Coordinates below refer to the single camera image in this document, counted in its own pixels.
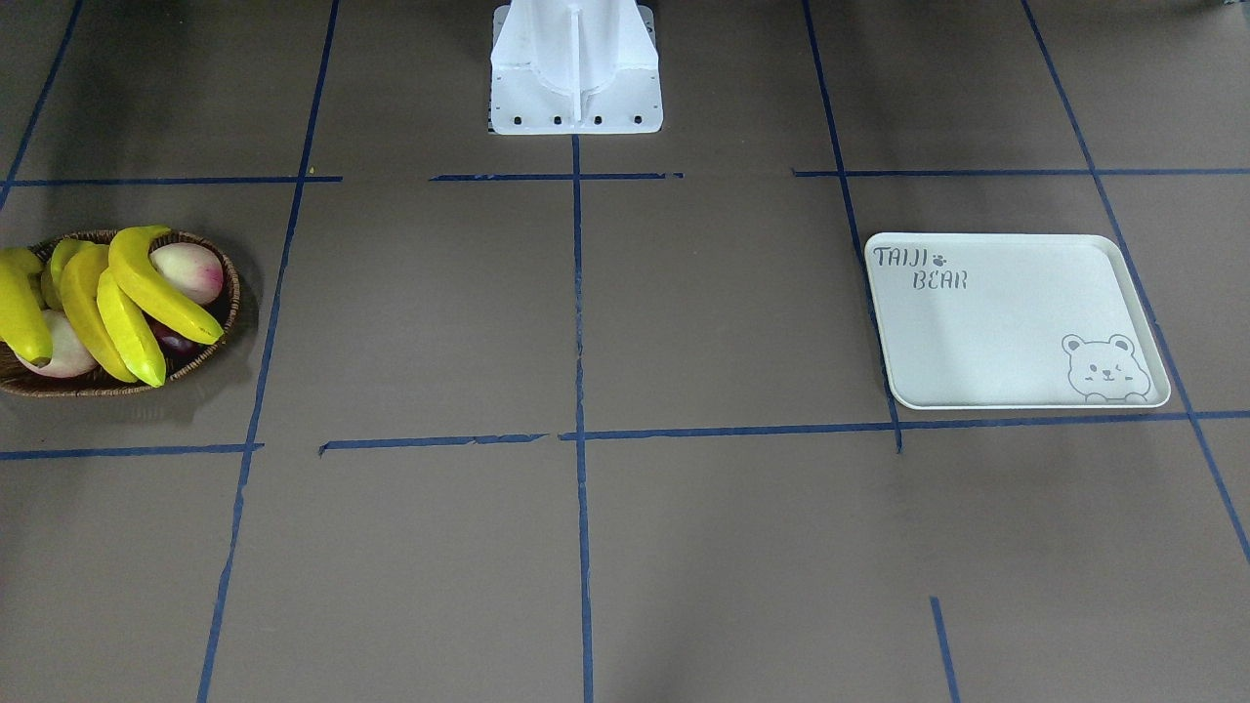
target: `wicker basket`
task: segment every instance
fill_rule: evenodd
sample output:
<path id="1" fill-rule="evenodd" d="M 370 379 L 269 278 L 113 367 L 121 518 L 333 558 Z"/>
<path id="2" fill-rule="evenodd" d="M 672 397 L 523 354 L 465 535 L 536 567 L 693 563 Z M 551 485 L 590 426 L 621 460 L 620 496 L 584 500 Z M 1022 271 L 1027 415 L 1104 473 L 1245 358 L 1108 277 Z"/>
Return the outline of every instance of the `wicker basket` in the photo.
<path id="1" fill-rule="evenodd" d="M 118 234 L 118 230 L 75 231 L 50 239 L 41 244 L 36 244 L 35 246 L 31 246 L 30 250 L 46 263 L 52 256 L 52 249 L 56 248 L 56 243 L 61 239 L 82 239 L 86 241 L 108 244 L 112 241 L 112 236 L 115 234 Z M 215 344 L 205 346 L 191 359 L 179 359 L 166 354 L 166 384 L 176 382 L 200 368 L 209 359 L 209 357 L 212 357 L 219 349 L 221 349 L 221 346 L 229 340 L 231 329 L 235 326 L 235 321 L 239 316 L 240 300 L 239 271 L 220 249 L 214 246 L 212 243 L 195 236 L 194 234 L 178 230 L 158 238 L 152 243 L 152 248 L 155 249 L 156 246 L 164 246 L 175 241 L 199 244 L 200 246 L 204 246 L 216 254 L 218 259 L 221 260 L 221 270 L 225 279 L 221 288 L 221 295 L 219 295 L 212 303 L 205 305 L 205 308 L 214 318 L 218 319 L 218 321 L 221 323 L 221 328 L 225 330 L 225 334 L 222 334 L 221 339 L 219 339 Z M 96 368 L 90 373 L 75 378 L 60 379 L 41 377 L 28 370 L 26 367 L 22 367 L 21 363 L 18 362 L 18 357 L 14 355 L 11 349 L 9 349 L 9 345 L 0 343 L 0 390 L 31 398 L 59 398 L 68 395 L 130 395 L 134 393 L 144 393 L 156 389 L 142 382 L 122 383 L 110 377 L 101 368 Z"/>

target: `white tray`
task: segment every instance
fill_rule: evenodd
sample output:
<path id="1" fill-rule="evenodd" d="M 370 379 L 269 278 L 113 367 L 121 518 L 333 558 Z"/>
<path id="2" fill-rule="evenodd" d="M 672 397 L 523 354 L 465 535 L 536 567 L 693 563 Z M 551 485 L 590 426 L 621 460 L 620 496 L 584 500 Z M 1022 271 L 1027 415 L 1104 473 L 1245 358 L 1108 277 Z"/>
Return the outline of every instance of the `white tray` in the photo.
<path id="1" fill-rule="evenodd" d="M 1158 408 L 1171 395 L 1109 239 L 888 231 L 864 255 L 890 390 L 908 408 Z"/>

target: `banana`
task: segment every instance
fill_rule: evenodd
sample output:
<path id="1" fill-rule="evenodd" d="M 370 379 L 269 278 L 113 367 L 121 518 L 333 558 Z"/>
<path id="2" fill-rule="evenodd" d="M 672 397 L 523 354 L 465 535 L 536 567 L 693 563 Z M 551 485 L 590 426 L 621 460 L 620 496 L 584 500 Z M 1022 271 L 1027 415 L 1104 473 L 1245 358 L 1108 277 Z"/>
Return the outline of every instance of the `banana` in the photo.
<path id="1" fill-rule="evenodd" d="M 36 293 L 39 293 L 39 298 L 44 301 L 45 308 L 51 308 L 52 310 L 65 309 L 61 305 L 61 295 L 56 291 L 56 284 L 52 283 L 51 269 L 44 269 L 44 273 L 39 274 L 39 290 Z"/>
<path id="2" fill-rule="evenodd" d="M 52 360 L 52 333 L 44 321 L 32 280 L 44 263 L 30 249 L 0 250 L 0 339 L 36 367 Z"/>
<path id="3" fill-rule="evenodd" d="M 144 311 L 118 286 L 112 266 L 100 273 L 96 305 L 104 329 L 112 338 L 126 368 L 148 385 L 165 385 L 165 355 L 161 354 L 160 343 L 148 326 Z"/>
<path id="4" fill-rule="evenodd" d="M 192 341 L 212 344 L 222 335 L 221 323 L 152 268 L 148 250 L 152 240 L 169 231 L 160 225 L 119 231 L 109 245 L 109 270 L 118 286 L 145 313 Z"/>
<path id="5" fill-rule="evenodd" d="M 74 258 L 74 254 L 78 254 L 86 246 L 91 246 L 91 243 L 81 239 L 66 238 L 56 243 L 51 258 L 48 259 L 48 266 L 44 269 L 42 275 L 39 276 L 40 289 L 49 308 L 54 310 L 65 309 L 60 296 L 61 271 L 65 270 L 65 264 Z"/>
<path id="6" fill-rule="evenodd" d="M 70 319 L 70 326 L 79 340 L 109 375 L 124 383 L 135 383 L 139 378 L 126 368 L 96 305 L 100 274 L 109 268 L 109 248 L 102 244 L 84 244 L 61 270 L 60 298 L 65 305 L 65 316 Z"/>

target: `bear cartoon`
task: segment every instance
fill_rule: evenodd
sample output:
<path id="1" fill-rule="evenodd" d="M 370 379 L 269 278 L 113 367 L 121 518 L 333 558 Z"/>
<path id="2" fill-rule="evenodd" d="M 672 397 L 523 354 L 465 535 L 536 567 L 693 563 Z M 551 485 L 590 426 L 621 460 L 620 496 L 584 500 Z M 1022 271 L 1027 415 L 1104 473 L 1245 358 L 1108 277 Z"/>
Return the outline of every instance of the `bear cartoon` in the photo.
<path id="1" fill-rule="evenodd" d="M 1064 338 L 1071 359 L 1068 380 L 1086 403 L 1145 402 L 1150 374 L 1132 355 L 1132 340 L 1122 334 L 1106 341 L 1085 341 L 1075 334 Z"/>

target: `blue tape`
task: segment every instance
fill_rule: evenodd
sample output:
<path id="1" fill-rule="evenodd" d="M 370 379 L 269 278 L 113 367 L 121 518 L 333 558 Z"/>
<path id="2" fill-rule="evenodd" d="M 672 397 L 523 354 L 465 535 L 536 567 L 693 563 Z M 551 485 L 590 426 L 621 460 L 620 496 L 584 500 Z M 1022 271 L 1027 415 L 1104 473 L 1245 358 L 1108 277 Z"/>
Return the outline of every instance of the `blue tape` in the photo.
<path id="1" fill-rule="evenodd" d="M 282 281 L 286 276 L 286 265 L 290 260 L 291 240 L 295 238 L 295 225 L 299 221 L 300 204 L 304 198 L 304 183 L 308 179 L 309 159 L 312 153 L 312 135 L 316 131 L 318 113 L 321 106 L 321 94 L 325 89 L 325 74 L 330 66 L 330 49 L 334 45 L 334 28 L 339 18 L 339 0 L 334 0 L 330 6 L 330 20 L 325 31 L 325 44 L 321 48 L 321 68 L 318 71 L 316 89 L 312 93 L 312 109 L 309 111 L 308 130 L 304 135 L 304 151 L 300 156 L 299 178 L 295 181 L 295 195 L 291 198 L 291 215 L 286 225 L 286 239 L 282 243 L 282 260 L 278 266 L 278 281 L 274 285 L 274 301 L 269 310 L 269 329 L 265 333 L 265 350 L 261 355 L 260 372 L 256 379 L 256 399 L 252 405 L 251 419 L 248 423 L 248 444 L 255 443 L 256 430 L 260 425 L 260 413 L 265 399 L 265 384 L 269 379 L 269 367 L 274 354 L 274 339 L 278 333 L 278 319 L 282 300 Z M 212 604 L 212 623 L 209 627 L 209 642 L 204 650 L 204 668 L 200 672 L 200 688 L 196 703 L 208 703 L 209 685 L 212 682 L 212 665 L 216 660 L 218 642 L 221 637 L 221 619 L 225 614 L 226 595 L 230 590 L 230 574 L 234 570 L 235 549 L 239 545 L 239 525 L 242 522 L 244 488 L 251 474 L 252 452 L 245 450 L 239 467 L 239 484 L 235 488 L 234 515 L 230 523 L 230 549 L 226 553 L 226 563 L 218 579 L 218 597 Z"/>
<path id="2" fill-rule="evenodd" d="M 1088 176 L 1089 169 L 891 169 L 800 171 L 791 169 L 795 178 L 964 178 L 964 176 Z M 1098 175 L 1159 176 L 1159 175 L 1250 175 L 1250 169 L 1095 169 Z"/>
<path id="3" fill-rule="evenodd" d="M 39 99 L 35 100 L 35 109 L 30 113 L 30 119 L 26 121 L 26 131 L 21 134 L 21 141 L 18 144 L 18 154 L 9 166 L 9 175 L 5 176 L 4 186 L 0 188 L 0 210 L 4 209 L 4 204 L 9 200 L 9 191 L 18 178 L 18 169 L 21 168 L 21 160 L 26 156 L 26 149 L 30 146 L 30 138 L 35 134 L 35 124 L 39 123 L 39 115 L 44 111 L 44 104 L 48 103 L 49 93 L 52 91 L 52 81 L 56 80 L 56 73 L 61 70 L 65 51 L 69 49 L 70 38 L 74 36 L 74 28 L 78 25 L 81 11 L 82 0 L 78 0 L 74 3 L 74 10 L 70 11 L 70 20 L 65 24 L 65 34 L 61 35 L 61 45 L 56 49 L 56 58 L 52 59 L 52 66 L 48 70 L 48 79 L 44 80 L 44 88 L 39 91 Z"/>
<path id="4" fill-rule="evenodd" d="M 1238 543 L 1241 547 L 1241 554 L 1246 563 L 1250 564 L 1250 539 L 1246 537 L 1245 528 L 1241 524 L 1241 518 L 1238 515 L 1236 507 L 1232 504 L 1232 498 L 1229 495 L 1228 487 L 1224 483 L 1224 477 L 1220 473 L 1220 467 L 1216 464 L 1215 455 L 1211 453 L 1211 448 L 1206 442 L 1206 435 L 1202 432 L 1202 424 L 1198 413 L 1194 412 L 1194 405 L 1190 402 L 1189 393 L 1185 390 L 1185 383 L 1181 380 L 1180 369 L 1176 368 L 1176 362 L 1168 346 L 1168 339 L 1164 336 L 1164 330 L 1159 325 L 1159 319 L 1155 315 L 1154 306 L 1150 304 L 1150 298 L 1146 295 L 1145 285 L 1141 283 L 1141 276 L 1139 275 L 1138 268 L 1132 261 L 1132 255 L 1129 253 L 1128 241 L 1124 239 L 1124 231 L 1120 229 L 1120 220 L 1115 216 L 1115 208 L 1111 206 L 1111 198 L 1108 195 L 1106 188 L 1102 185 L 1102 178 L 1099 175 L 1099 171 L 1094 165 L 1094 156 L 1090 153 L 1089 144 L 1085 141 L 1085 134 L 1081 131 L 1081 126 L 1076 120 L 1076 111 L 1072 109 L 1072 104 L 1068 99 L 1068 91 L 1064 90 L 1064 84 L 1059 79 L 1059 71 L 1055 69 L 1055 61 L 1050 56 L 1050 50 L 1046 49 L 1046 41 L 1041 36 L 1041 29 L 1038 26 L 1038 19 L 1034 16 L 1032 9 L 1029 6 L 1029 0 L 1020 0 L 1020 5 L 1024 8 L 1025 16 L 1029 20 L 1029 26 L 1032 29 L 1034 38 L 1038 40 L 1038 48 L 1041 50 L 1041 56 L 1046 63 L 1046 69 L 1050 71 L 1050 78 L 1055 84 L 1055 90 L 1059 91 L 1059 99 L 1062 101 L 1064 110 L 1068 113 L 1068 120 L 1072 125 L 1072 133 L 1076 135 L 1076 143 L 1081 148 L 1081 154 L 1085 156 L 1085 164 L 1089 166 L 1089 174 L 1094 179 L 1094 185 L 1098 188 L 1099 198 L 1102 200 L 1102 208 L 1106 210 L 1106 216 L 1111 221 L 1111 229 L 1115 231 L 1116 243 L 1124 254 L 1125 265 L 1129 269 L 1129 276 L 1132 279 L 1132 285 L 1136 288 L 1138 295 L 1141 298 L 1141 305 L 1145 309 L 1146 315 L 1150 318 L 1150 324 L 1155 330 L 1155 335 L 1159 338 L 1159 350 L 1161 352 L 1164 360 L 1172 374 L 1172 379 L 1176 382 L 1176 392 L 1180 395 L 1181 403 L 1185 405 L 1185 414 L 1189 418 L 1190 425 L 1194 428 L 1194 437 L 1198 439 L 1198 444 L 1202 450 L 1202 458 L 1206 460 L 1206 468 L 1211 473 L 1211 480 L 1215 483 L 1216 492 L 1220 495 L 1220 502 L 1224 503 L 1224 510 L 1229 515 L 1229 522 L 1232 523 L 1232 532 L 1236 534 Z"/>
<path id="5" fill-rule="evenodd" d="M 431 178 L 438 183 L 475 183 L 499 180 L 664 180 L 665 174 L 442 174 Z"/>
<path id="6" fill-rule="evenodd" d="M 1095 169 L 1098 175 L 1250 175 L 1248 169 Z"/>
<path id="7" fill-rule="evenodd" d="M 581 174 L 578 178 L 581 180 L 664 180 L 668 176 L 665 174 Z"/>
<path id="8" fill-rule="evenodd" d="M 586 385 L 582 355 L 581 298 L 581 141 L 572 135 L 572 295 L 578 344 L 576 435 L 578 443 L 578 552 L 581 563 L 581 695 L 582 703 L 595 700 L 595 655 L 590 608 L 590 509 L 586 498 Z"/>
<path id="9" fill-rule="evenodd" d="M 34 459 L 82 459 L 88 457 L 169 457 L 178 454 L 239 454 L 264 447 L 252 444 L 175 444 L 166 447 L 105 447 L 92 449 L 31 449 L 26 452 L 0 452 L 0 462 L 26 462 Z"/>
<path id="10" fill-rule="evenodd" d="M 950 642 L 946 639 L 946 622 L 941 615 L 941 602 L 929 597 L 929 607 L 934 612 L 934 628 L 938 629 L 938 645 L 941 647 L 941 664 L 946 669 L 946 688 L 950 690 L 950 703 L 959 702 L 959 683 L 955 680 L 955 662 L 950 655 Z"/>
<path id="11" fill-rule="evenodd" d="M 829 126 L 829 141 L 834 148 L 834 161 L 838 165 L 838 180 L 842 189 L 842 205 L 846 208 L 846 224 L 851 230 L 851 244 L 855 246 L 855 259 L 859 260 L 860 275 L 864 278 L 864 298 L 868 301 L 868 315 L 872 321 L 872 334 L 876 336 L 878 348 L 881 345 L 881 328 L 876 321 L 876 306 L 872 304 L 872 288 L 868 278 L 868 261 L 864 260 L 864 245 L 860 241 L 859 225 L 855 221 L 855 205 L 851 201 L 850 181 L 846 180 L 846 164 L 842 161 L 842 145 L 838 139 L 838 123 L 834 120 L 834 105 L 829 98 L 829 86 L 825 81 L 825 64 L 820 59 L 820 44 L 816 41 L 816 25 L 811 20 L 811 4 L 802 0 L 802 16 L 808 23 L 808 41 L 811 45 L 811 60 L 816 65 L 816 81 L 820 84 L 820 99 L 825 106 L 825 121 Z M 890 412 L 890 422 L 894 425 L 894 445 L 898 453 L 902 453 L 902 427 L 899 424 L 899 407 L 894 402 L 894 393 L 890 392 L 890 379 L 885 369 L 885 354 L 881 354 L 881 387 L 885 389 L 885 404 Z"/>
<path id="12" fill-rule="evenodd" d="M 1198 413 L 1200 420 L 1236 420 L 1250 418 L 1250 410 L 1214 410 Z"/>
<path id="13" fill-rule="evenodd" d="M 18 180 L 12 185 L 14 188 L 56 188 L 65 185 L 238 185 L 299 181 L 299 176 L 60 178 Z M 342 176 L 306 176 L 304 183 L 342 183 Z"/>
<path id="14" fill-rule="evenodd" d="M 344 449 L 391 449 L 398 447 L 465 447 L 469 444 L 524 444 L 542 439 L 546 434 L 492 434 L 461 437 L 416 437 L 396 439 L 341 439 L 326 442 L 318 455 Z"/>
<path id="15" fill-rule="evenodd" d="M 1148 414 L 1114 414 L 1114 415 L 1049 415 L 1028 418 L 970 418 L 959 420 L 901 420 L 898 425 L 905 430 L 931 430 L 931 429 L 972 429 L 991 427 L 1046 427 L 1046 425 L 1098 425 L 1121 423 L 1150 423 L 1150 422 L 1185 422 L 1189 415 L 1185 413 L 1148 413 Z M 742 425 L 742 427 L 712 427 L 712 428 L 669 428 L 669 429 L 624 429 L 586 432 L 586 440 L 605 439 L 651 439 L 656 437 L 688 438 L 688 437 L 755 437 L 778 434 L 840 434 L 856 432 L 892 432 L 895 423 L 841 423 L 841 424 L 810 424 L 810 425 Z M 576 433 L 564 433 L 558 435 L 561 442 L 572 442 Z"/>
<path id="16" fill-rule="evenodd" d="M 431 181 L 479 181 L 479 180 L 572 180 L 572 174 L 442 174 Z"/>

